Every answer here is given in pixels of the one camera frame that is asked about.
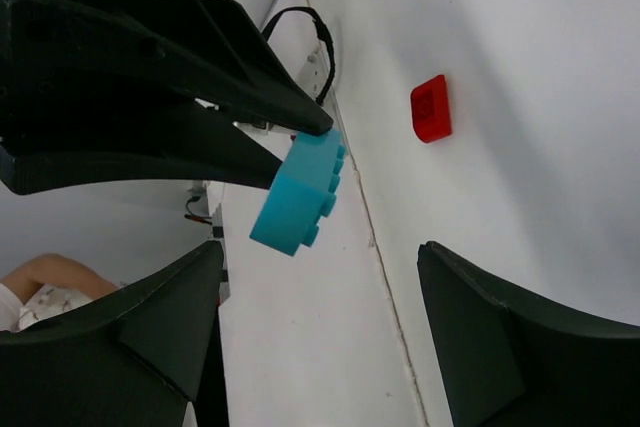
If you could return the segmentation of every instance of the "wire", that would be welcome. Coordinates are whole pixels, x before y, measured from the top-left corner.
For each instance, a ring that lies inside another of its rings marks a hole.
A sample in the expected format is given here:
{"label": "wire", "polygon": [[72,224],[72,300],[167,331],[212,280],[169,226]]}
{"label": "wire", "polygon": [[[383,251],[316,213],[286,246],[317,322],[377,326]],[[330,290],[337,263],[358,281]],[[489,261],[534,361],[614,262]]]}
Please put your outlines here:
{"label": "wire", "polygon": [[189,219],[189,220],[195,220],[196,222],[198,221],[204,221],[201,223],[207,223],[207,221],[209,221],[208,223],[211,224],[211,217],[209,217],[208,215],[198,215],[196,213],[194,213],[191,210],[191,207],[189,207],[191,204],[193,204],[194,202],[199,201],[202,198],[202,196],[193,196],[191,197],[189,200],[187,200],[187,203],[184,205],[184,208],[186,209],[186,211],[188,212],[188,215],[185,214],[185,219]]}
{"label": "wire", "polygon": [[280,18],[287,12],[304,12],[305,14],[310,15],[313,18],[313,24],[316,27],[316,35],[318,36],[318,40],[324,42],[327,47],[327,54],[329,55],[330,64],[329,76],[327,77],[327,81],[320,91],[320,94],[318,95],[318,97],[316,97],[316,103],[322,106],[325,99],[327,98],[327,95],[329,94],[331,84],[333,84],[333,79],[335,79],[336,76],[336,54],[333,46],[333,38],[331,37],[331,32],[329,32],[327,24],[322,21],[320,14],[318,14],[315,9],[312,9],[311,7],[289,7],[288,9],[284,9],[278,12],[262,30],[262,36],[266,40],[269,40],[271,34],[273,34],[273,29],[276,28],[276,24],[278,23]]}

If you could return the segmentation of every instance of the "white shirt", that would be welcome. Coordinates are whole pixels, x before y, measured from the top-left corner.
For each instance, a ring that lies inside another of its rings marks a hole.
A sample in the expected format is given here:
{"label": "white shirt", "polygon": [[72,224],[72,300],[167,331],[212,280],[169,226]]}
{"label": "white shirt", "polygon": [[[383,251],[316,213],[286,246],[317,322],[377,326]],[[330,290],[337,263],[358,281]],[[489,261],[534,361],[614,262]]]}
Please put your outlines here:
{"label": "white shirt", "polygon": [[20,299],[0,284],[0,330],[18,331],[18,321],[20,320],[20,309],[22,308]]}
{"label": "white shirt", "polygon": [[[50,293],[43,294],[43,296],[40,297],[40,299],[42,299],[44,296],[47,296],[46,297],[47,300],[50,300]],[[52,310],[55,308],[54,304],[56,304],[56,302],[47,302],[47,303],[49,304],[48,305],[49,310]],[[22,302],[16,296],[16,294],[11,292],[6,285],[0,283],[0,331],[9,330],[11,332],[18,332],[18,330],[20,330],[19,324],[20,324],[21,309],[24,310],[24,308],[25,306],[22,305]],[[51,315],[47,315],[47,316],[42,315],[41,316],[42,318],[29,321],[27,322],[28,325],[23,325],[22,328],[26,328],[29,325],[36,323],[38,320],[43,320],[46,317],[53,317],[54,315],[58,315],[63,312],[64,310],[60,310],[60,311],[52,310]],[[195,414],[195,411],[193,410],[193,405],[191,405],[191,402],[187,404],[187,410],[184,415],[184,423],[182,424],[182,427],[197,427],[196,414]]]}

